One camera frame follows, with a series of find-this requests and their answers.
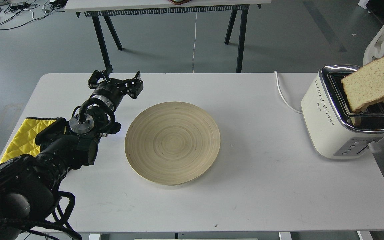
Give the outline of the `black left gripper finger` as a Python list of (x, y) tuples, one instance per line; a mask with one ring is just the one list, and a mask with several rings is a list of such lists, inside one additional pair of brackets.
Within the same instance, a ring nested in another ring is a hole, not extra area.
[(92, 75), (90, 76), (90, 79), (87, 81), (88, 87), (90, 89), (98, 88), (98, 86), (101, 84), (101, 82), (99, 82), (100, 79), (103, 79), (104, 83), (110, 83), (111, 79), (109, 75), (112, 72), (113, 72), (112, 65), (108, 65), (106, 69), (102, 71), (98, 71), (98, 70), (93, 71)]
[(137, 71), (134, 78), (122, 81), (122, 93), (130, 96), (132, 99), (137, 99), (143, 90), (143, 81), (141, 80), (141, 72)]

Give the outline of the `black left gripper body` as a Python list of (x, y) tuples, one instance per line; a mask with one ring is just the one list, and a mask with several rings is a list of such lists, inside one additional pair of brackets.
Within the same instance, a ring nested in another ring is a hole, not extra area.
[(119, 79), (110, 79), (109, 82), (99, 83), (90, 98), (103, 96), (111, 102), (120, 102), (125, 95), (127, 95), (125, 82)]

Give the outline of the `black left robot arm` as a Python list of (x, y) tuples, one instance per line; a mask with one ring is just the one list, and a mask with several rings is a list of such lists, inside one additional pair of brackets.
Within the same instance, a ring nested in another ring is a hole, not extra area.
[(23, 232), (55, 239), (35, 227), (82, 239), (68, 223), (75, 196), (59, 190), (60, 184), (70, 170), (94, 164), (100, 139), (121, 129), (114, 114), (121, 100), (125, 95), (136, 99), (143, 90), (140, 71), (126, 80), (111, 78), (111, 73), (111, 65), (92, 73), (89, 99), (70, 120), (57, 118), (37, 134), (36, 156), (22, 154), (0, 164), (0, 240), (15, 240)]

